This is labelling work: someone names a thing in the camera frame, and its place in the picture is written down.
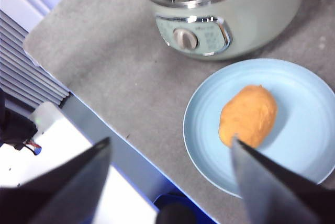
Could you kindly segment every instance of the window blind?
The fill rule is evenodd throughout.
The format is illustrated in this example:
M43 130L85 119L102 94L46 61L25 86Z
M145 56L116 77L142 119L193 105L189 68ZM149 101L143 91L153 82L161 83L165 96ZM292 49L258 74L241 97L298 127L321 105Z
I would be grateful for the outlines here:
M27 34L0 10L0 87L32 108L46 101L60 105L69 90L25 54L22 45Z

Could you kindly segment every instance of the plate rim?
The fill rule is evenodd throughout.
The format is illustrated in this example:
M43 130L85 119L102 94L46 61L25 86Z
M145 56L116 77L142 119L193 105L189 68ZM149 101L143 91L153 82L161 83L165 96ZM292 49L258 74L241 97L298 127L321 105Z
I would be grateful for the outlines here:
M231 68L234 65L238 65L241 63L245 63L245 62L253 62L253 61L267 61L267 62L280 62L280 63L284 63L284 64L288 64L288 65L292 65L296 68L302 69L304 71L307 71L307 73L311 74L313 77L316 77L316 79L318 79L319 81L321 81L323 83L323 85L325 85L325 87L327 88L328 91L330 91L331 95L333 96L333 99L335 100L335 92L332 90L332 88L330 88L330 86L326 83L326 81L324 81L321 77L319 77L316 73L314 73L313 71L307 69L306 67L303 67L299 64L287 61L287 60L282 60L282 59L272 59L272 58L256 58L256 59L247 59L247 60L243 60L243 61L238 61L232 64L229 64L217 71L215 71L214 73L212 73L210 76L208 76L207 78L205 78L197 87L197 89L193 92L192 96L190 97L190 99L188 100L186 109L185 109L185 113L184 113L184 118L183 118L183 139L184 139L184 145L187 151L187 154L190 158L190 160L192 161L193 165L196 167L196 169L200 172L200 174L209 182L211 182L215 187L217 187L218 189L224 191L225 193L232 195L234 197L237 198L242 198L240 195L230 192L227 189L224 189L223 187L219 186L218 184L216 184L214 181L212 181L210 178L208 178L202 171L201 169L197 166L196 162L193 160L191 154L189 153L187 144L186 144L186 138L185 138L185 118L186 118L186 114L189 108L189 105L191 103L191 101L193 100L193 97L195 96L195 94L198 92L198 90L207 82L208 79L210 79L212 76L216 75L218 72L221 72L223 70L226 70L227 68ZM318 181L317 185L321 184L323 181L325 181L329 175L335 170L335 163L333 165L333 167L331 168L331 170L325 175L325 177L323 177L320 181Z

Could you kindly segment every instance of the silver knob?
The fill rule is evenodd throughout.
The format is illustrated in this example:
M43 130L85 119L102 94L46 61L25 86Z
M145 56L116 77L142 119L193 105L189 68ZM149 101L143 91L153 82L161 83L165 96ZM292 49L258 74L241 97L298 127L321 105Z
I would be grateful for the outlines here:
M181 49L194 50L198 46L197 36L187 29L175 29L173 31L173 37Z

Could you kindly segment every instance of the blue plate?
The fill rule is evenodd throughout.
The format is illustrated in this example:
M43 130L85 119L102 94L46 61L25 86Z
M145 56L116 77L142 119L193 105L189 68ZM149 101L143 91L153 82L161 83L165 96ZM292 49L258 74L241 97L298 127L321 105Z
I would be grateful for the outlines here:
M239 197L230 149L219 139L223 106L243 87L263 85L275 97L274 128L258 151L321 183L335 166L335 94L313 72L290 62L253 59L229 65L195 91L184 116L184 141L197 169L215 186Z

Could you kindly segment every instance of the gray table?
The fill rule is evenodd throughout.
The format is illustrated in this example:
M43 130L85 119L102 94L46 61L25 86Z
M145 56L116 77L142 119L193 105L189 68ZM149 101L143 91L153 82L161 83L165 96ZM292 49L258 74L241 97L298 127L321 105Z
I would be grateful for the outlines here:
M205 180L191 163L183 115L196 87L245 58L298 63L335 88L335 0L303 0L289 27L236 60L201 62L165 45L147 0L63 0L26 38L24 48L222 223L245 223L242 201ZM326 181L335 187L335 176Z

